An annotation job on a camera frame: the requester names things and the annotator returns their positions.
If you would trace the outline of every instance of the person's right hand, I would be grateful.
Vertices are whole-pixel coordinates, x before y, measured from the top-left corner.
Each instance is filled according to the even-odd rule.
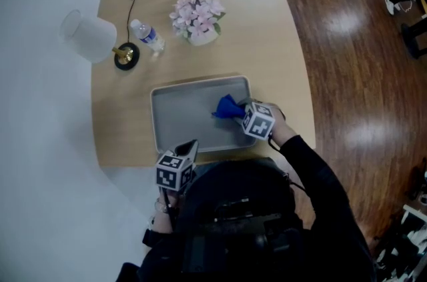
[[[280,108],[273,103],[264,103],[272,108],[274,119],[274,126],[272,129],[272,139],[275,144],[282,147],[284,143],[296,136],[297,133],[286,123],[286,118]]]

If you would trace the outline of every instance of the wooden table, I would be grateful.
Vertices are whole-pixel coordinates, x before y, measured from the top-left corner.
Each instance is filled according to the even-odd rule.
[[[141,58],[131,71],[120,71],[113,54],[92,67],[93,132],[102,167],[153,166],[154,146],[149,94],[155,87],[210,77],[245,75],[252,96],[278,104],[288,123],[315,147],[310,86],[300,40],[286,0],[221,0],[227,15],[222,35],[193,47],[172,31],[169,13],[177,0],[136,0],[131,20],[155,27],[166,40],[158,58],[133,35]],[[126,42],[132,0],[101,0],[98,16],[117,27],[117,43]],[[198,162],[274,156],[266,143],[251,149],[199,155]]]

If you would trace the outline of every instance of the white flower pot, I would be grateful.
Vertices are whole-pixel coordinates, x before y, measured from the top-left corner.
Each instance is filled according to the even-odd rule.
[[[188,37],[188,41],[190,44],[194,46],[201,46],[206,45],[210,43],[211,41],[214,41],[219,37],[218,33],[216,31],[208,30],[207,32],[203,33],[203,35],[200,35],[199,37],[193,36]]]

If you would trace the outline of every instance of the flower arrangement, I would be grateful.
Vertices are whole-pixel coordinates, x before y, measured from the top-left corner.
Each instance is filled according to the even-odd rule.
[[[178,0],[170,13],[175,34],[203,45],[221,34],[218,21],[226,14],[220,0]]]

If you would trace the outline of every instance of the lamp shade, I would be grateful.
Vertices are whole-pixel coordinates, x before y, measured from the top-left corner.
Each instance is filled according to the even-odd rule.
[[[117,30],[106,20],[84,17],[78,9],[74,9],[64,18],[59,38],[88,61],[99,63],[110,56]]]

